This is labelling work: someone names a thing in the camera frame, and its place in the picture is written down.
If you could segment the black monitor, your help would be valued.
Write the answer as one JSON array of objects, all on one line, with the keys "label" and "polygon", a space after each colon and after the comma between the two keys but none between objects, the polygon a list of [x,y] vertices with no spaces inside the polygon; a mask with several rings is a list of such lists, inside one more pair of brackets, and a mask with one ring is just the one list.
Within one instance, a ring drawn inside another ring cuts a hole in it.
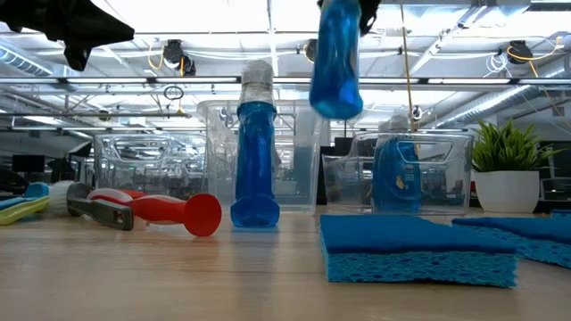
[{"label": "black monitor", "polygon": [[14,154],[12,156],[12,171],[22,173],[42,173],[45,171],[45,155]]}]

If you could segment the blue scrub brush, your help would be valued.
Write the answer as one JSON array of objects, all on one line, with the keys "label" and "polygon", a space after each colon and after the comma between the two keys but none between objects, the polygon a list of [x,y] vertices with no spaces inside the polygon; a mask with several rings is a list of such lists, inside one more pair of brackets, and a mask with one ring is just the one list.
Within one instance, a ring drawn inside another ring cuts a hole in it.
[{"label": "blue scrub brush", "polygon": [[0,201],[0,210],[8,209],[14,205],[32,202],[49,195],[49,186],[44,183],[31,183],[22,196]]}]

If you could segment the large clear plastic bin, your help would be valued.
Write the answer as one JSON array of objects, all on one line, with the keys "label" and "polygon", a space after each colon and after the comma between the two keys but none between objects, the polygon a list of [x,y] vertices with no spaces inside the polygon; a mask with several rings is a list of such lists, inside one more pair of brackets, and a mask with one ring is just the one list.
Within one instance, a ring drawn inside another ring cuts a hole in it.
[{"label": "large clear plastic bin", "polygon": [[[280,213],[313,214],[319,177],[322,118],[306,100],[276,100],[274,119],[273,192]],[[206,126],[208,193],[225,212],[236,198],[238,102],[204,101],[197,111]]]}]

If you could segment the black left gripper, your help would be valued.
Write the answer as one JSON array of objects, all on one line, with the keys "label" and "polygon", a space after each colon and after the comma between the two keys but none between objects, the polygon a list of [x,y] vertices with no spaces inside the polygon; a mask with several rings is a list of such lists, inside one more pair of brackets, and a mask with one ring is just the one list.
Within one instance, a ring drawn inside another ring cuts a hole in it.
[{"label": "black left gripper", "polygon": [[48,30],[49,40],[66,43],[63,54],[76,71],[85,70],[93,48],[68,43],[119,43],[135,34],[91,0],[0,0],[0,21],[14,32]]}]

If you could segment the green plant in white pot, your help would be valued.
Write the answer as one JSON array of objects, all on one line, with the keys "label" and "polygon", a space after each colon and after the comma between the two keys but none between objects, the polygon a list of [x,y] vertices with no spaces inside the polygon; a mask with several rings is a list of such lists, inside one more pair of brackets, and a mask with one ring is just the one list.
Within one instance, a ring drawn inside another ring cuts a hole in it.
[{"label": "green plant in white pot", "polygon": [[540,199],[540,171],[549,158],[561,153],[542,139],[534,127],[515,128],[480,121],[472,149],[477,199],[483,210],[498,213],[532,213]]}]

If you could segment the grey handle dish brush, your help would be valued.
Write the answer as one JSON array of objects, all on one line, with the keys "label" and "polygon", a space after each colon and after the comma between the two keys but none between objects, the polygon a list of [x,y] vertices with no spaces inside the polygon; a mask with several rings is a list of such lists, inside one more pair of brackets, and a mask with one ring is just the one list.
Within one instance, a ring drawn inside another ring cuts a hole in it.
[{"label": "grey handle dish brush", "polygon": [[88,216],[107,227],[130,231],[134,227],[131,209],[105,200],[91,200],[89,185],[73,181],[60,181],[49,189],[49,212],[55,216]]}]

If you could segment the silver ceiling duct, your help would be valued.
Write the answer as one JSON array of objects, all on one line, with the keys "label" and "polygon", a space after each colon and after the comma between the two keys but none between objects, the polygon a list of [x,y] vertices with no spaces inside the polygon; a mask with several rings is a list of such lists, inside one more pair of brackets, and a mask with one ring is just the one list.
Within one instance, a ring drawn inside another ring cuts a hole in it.
[{"label": "silver ceiling duct", "polygon": [[465,104],[456,113],[449,113],[447,118],[439,119],[435,126],[437,128],[451,128],[458,124],[474,123],[525,101],[531,101],[541,94],[542,91],[538,85],[525,84],[502,92],[483,95]]}]

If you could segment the red white dish brush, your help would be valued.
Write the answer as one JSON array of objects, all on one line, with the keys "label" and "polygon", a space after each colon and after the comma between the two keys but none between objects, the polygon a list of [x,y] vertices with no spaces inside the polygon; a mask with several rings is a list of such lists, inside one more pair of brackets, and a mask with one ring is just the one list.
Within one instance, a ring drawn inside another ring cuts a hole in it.
[{"label": "red white dish brush", "polygon": [[208,193],[195,194],[183,201],[168,195],[100,188],[90,192],[87,198],[127,206],[135,217],[151,224],[183,225],[197,237],[214,234],[222,219],[218,199]]}]

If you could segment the small clear handled bin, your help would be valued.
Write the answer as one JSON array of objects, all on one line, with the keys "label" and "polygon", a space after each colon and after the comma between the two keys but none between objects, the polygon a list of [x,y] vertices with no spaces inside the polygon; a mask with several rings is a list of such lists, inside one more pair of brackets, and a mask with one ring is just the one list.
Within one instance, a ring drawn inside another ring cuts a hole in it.
[{"label": "small clear handled bin", "polygon": [[419,213],[373,212],[373,160],[380,132],[366,132],[352,139],[344,156],[322,157],[327,205],[357,214],[452,215],[468,213],[473,137],[460,130],[408,131],[420,169]]},{"label": "small clear handled bin", "polygon": [[196,133],[95,137],[95,186],[186,200],[208,191],[206,137]]}]

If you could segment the yellow-green scrub brush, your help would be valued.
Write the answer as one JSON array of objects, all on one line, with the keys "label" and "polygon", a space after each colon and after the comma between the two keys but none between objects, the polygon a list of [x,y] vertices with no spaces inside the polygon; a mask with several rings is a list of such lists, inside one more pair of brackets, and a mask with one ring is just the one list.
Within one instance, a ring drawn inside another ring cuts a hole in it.
[{"label": "yellow-green scrub brush", "polygon": [[46,210],[49,206],[49,197],[41,197],[34,201],[22,202],[7,209],[0,210],[0,226],[10,225],[19,219]]}]

